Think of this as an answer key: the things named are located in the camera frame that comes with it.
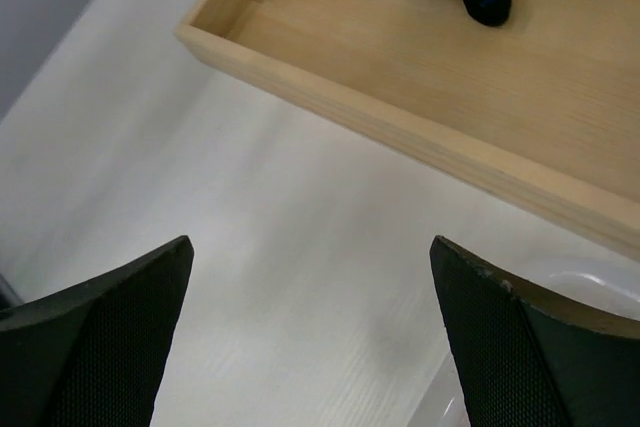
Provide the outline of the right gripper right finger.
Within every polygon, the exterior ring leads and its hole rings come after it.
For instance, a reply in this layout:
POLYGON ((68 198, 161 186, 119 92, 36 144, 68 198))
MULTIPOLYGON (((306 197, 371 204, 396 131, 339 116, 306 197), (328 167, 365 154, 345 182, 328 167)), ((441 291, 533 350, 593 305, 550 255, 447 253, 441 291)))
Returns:
POLYGON ((503 270, 451 240, 434 286, 473 426, 636 426, 639 323, 503 270))

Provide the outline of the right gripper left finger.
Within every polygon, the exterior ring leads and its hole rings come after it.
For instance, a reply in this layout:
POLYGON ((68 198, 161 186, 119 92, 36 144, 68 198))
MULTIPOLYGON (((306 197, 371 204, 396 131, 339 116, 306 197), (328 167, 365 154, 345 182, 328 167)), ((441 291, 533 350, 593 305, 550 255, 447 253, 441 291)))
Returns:
POLYGON ((194 260, 180 236, 1 311, 4 426, 147 426, 194 260))

